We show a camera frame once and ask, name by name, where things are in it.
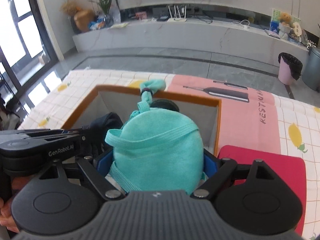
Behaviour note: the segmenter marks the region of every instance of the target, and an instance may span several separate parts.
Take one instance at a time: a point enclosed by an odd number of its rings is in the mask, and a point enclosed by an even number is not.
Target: finger
[[[12,232],[19,233],[19,229],[17,227],[7,227],[7,229]]]
[[[8,218],[11,216],[11,203],[12,203],[13,197],[10,198],[1,208],[1,214],[5,217]]]
[[[4,218],[0,217],[0,225],[3,227],[16,227],[16,223],[13,220],[13,217]]]
[[[29,177],[17,177],[12,180],[11,187],[13,190],[22,190],[22,188],[31,180]]]

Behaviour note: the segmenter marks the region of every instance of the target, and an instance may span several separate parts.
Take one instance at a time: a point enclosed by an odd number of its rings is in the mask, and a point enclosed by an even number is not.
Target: glass door
[[[0,0],[0,15],[0,93],[19,98],[58,59],[36,0]]]

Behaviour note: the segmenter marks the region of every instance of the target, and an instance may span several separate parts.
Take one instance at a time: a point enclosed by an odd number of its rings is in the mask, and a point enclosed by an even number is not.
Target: metal screw
[[[111,190],[108,190],[105,193],[105,195],[106,195],[107,198],[114,199],[114,198],[120,197],[121,196],[121,192],[119,190],[116,190],[116,189],[111,189]]]
[[[206,189],[196,189],[193,192],[193,195],[198,198],[203,198],[203,197],[207,197],[209,195],[209,191],[207,191]]]
[[[157,197],[160,197],[160,196],[161,196],[161,193],[160,193],[160,192],[155,192],[155,193],[152,194],[152,196],[154,196],[154,197],[157,198]]]

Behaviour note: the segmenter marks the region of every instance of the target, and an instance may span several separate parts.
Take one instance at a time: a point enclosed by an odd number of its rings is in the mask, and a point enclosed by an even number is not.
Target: potted plant
[[[99,0],[99,2],[90,0],[90,2],[94,2],[94,3],[98,4],[98,6],[103,11],[103,13],[104,13],[103,20],[106,23],[106,27],[112,26],[113,25],[113,19],[109,14],[109,10],[110,10],[110,7],[111,7],[112,0]]]

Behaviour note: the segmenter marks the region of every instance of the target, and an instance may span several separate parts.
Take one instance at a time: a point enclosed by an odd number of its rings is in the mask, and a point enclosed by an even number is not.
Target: human hand
[[[31,177],[17,177],[12,180],[11,187],[12,190],[22,190],[22,188],[31,180]],[[0,224],[3,227],[7,227],[8,230],[18,233],[16,223],[11,215],[11,203],[14,196],[12,196],[6,203],[0,198]]]

